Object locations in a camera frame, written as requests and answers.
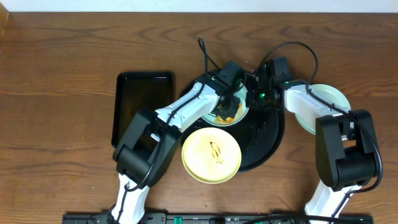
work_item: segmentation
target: yellow plate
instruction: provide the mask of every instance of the yellow plate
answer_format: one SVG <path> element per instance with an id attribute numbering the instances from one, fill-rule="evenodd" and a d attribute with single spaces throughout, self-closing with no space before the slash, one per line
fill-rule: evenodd
<path id="1" fill-rule="evenodd" d="M 182 146 L 184 167 L 196 180 L 207 184 L 219 184 L 233 177 L 241 160 L 235 138 L 218 128 L 199 129 Z"/>

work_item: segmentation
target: wooden table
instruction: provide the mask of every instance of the wooden table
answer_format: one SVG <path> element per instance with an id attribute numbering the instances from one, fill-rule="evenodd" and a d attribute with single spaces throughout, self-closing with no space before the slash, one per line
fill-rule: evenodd
<path id="1" fill-rule="evenodd" d="M 397 14 L 12 13 L 0 42 L 0 223 L 60 223 L 65 212 L 116 202 L 111 156 L 114 92 L 126 70 L 172 70 L 176 93 L 203 73 L 196 39 L 220 65 L 255 68 L 273 46 L 305 42 L 318 54 L 315 79 L 337 87 L 373 116 L 384 178 L 355 195 L 346 213 L 377 223 L 398 218 Z M 314 62 L 300 46 L 279 49 L 296 78 Z M 180 149 L 146 207 L 179 213 L 300 210 L 319 177 L 315 138 L 293 114 L 277 152 L 217 185 L 190 177 Z"/>

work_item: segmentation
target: white plate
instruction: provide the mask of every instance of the white plate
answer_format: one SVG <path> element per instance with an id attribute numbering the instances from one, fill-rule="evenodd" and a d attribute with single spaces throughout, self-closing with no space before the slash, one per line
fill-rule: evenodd
<path id="1" fill-rule="evenodd" d="M 325 84 L 311 85 L 310 88 L 314 89 L 320 96 L 323 96 L 326 99 L 334 102 L 334 104 L 351 109 L 347 98 L 338 89 Z M 312 134 L 315 134 L 315 130 L 302 117 L 296 114 L 296 118 L 304 129 Z"/>

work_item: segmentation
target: white wall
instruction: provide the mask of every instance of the white wall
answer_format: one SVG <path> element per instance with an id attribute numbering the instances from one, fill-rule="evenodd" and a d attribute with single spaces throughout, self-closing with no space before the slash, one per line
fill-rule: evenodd
<path id="1" fill-rule="evenodd" d="M 398 12 L 398 0 L 0 0 L 10 12 Z"/>

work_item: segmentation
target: black round tray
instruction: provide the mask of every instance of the black round tray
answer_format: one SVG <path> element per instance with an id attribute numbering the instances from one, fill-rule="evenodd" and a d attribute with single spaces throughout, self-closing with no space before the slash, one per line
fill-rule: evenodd
<path id="1" fill-rule="evenodd" d="M 193 84 L 194 82 L 191 82 L 180 96 L 186 94 Z M 248 91 L 255 86 L 256 80 L 248 78 L 245 84 Z M 271 106 L 261 110 L 250 108 L 240 122 L 226 127 L 209 124 L 200 118 L 184 131 L 181 145 L 191 133 L 208 127 L 220 128 L 235 138 L 242 152 L 241 167 L 238 171 L 244 172 L 263 164 L 276 152 L 285 131 L 285 115 L 282 110 Z"/>

